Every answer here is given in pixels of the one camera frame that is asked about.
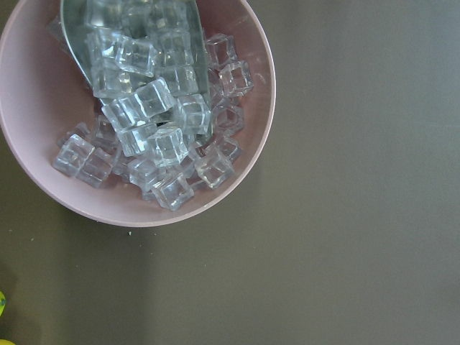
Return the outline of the pink bowl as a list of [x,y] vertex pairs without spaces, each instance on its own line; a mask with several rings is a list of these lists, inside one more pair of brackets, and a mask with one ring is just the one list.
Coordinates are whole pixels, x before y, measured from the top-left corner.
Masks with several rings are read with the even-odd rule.
[[198,215],[229,195],[263,150],[275,112],[276,78],[270,45],[247,1],[199,1],[209,34],[232,35],[249,63],[253,89],[242,99],[244,128],[236,138],[243,152],[235,173],[217,189],[201,189],[177,211],[139,197],[132,185],[92,188],[55,170],[57,139],[72,125],[92,118],[93,97],[83,76],[46,30],[58,1],[19,1],[1,36],[1,130],[19,164],[50,197],[82,216],[105,224],[149,227]]

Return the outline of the clear ice cubes pile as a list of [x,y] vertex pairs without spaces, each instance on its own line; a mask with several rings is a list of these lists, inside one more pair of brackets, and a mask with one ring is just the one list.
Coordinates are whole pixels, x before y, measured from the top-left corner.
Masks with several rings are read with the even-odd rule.
[[197,3],[62,1],[55,25],[97,100],[93,127],[58,141],[56,170],[94,188],[116,175],[170,211],[233,174],[252,79]]

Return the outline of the yellow lemon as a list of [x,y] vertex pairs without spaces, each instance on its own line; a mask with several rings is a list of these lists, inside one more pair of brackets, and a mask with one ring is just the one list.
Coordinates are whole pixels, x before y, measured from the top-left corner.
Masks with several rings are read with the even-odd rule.
[[6,339],[0,339],[0,345],[15,345],[15,343]]
[[2,316],[4,313],[6,303],[7,303],[6,296],[2,291],[0,291],[0,316]]

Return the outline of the metal ice scoop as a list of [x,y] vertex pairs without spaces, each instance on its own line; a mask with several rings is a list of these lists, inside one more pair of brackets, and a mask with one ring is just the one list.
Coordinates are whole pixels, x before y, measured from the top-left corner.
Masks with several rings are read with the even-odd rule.
[[121,143],[161,124],[211,135],[206,51],[194,1],[62,1],[63,36]]

